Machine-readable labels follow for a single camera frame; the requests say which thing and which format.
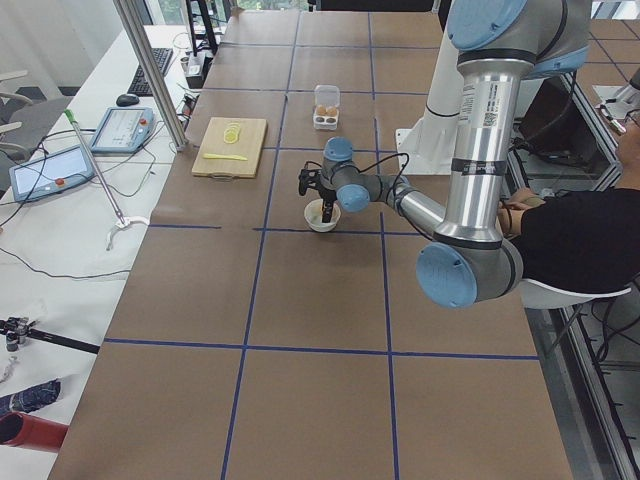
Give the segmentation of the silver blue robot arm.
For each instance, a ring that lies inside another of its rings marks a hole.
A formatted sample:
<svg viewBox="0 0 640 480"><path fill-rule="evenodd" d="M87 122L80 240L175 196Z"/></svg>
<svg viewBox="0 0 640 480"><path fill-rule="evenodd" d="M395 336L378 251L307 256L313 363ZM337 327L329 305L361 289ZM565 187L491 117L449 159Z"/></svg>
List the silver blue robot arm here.
<svg viewBox="0 0 640 480"><path fill-rule="evenodd" d="M497 211L520 85L586 60L587 1L455 1L423 117L398 149L396 175L368 174L330 139L314 188L322 213L382 202L429 237L416 275L435 303L463 308L512 291L523 275Z"/></svg>

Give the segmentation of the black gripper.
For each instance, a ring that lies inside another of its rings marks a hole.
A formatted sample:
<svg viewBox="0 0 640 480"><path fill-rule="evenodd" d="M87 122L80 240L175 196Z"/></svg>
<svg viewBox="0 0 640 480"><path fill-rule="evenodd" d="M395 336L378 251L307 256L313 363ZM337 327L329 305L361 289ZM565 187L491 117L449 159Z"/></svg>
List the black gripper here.
<svg viewBox="0 0 640 480"><path fill-rule="evenodd" d="M320 197L323 199L322 223L329 223L333 216L334 188L323 176L319 177L317 188Z"/></svg>

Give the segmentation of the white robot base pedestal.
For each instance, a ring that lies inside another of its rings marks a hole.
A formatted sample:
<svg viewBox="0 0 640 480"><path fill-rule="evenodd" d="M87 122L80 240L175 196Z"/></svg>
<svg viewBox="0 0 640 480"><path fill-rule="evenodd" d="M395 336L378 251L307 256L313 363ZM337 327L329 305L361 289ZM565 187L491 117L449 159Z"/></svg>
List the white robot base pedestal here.
<svg viewBox="0 0 640 480"><path fill-rule="evenodd" d="M458 50L443 33L424 114L412 128L396 130L399 153L409 155L408 175L449 175L461 106Z"/></svg>

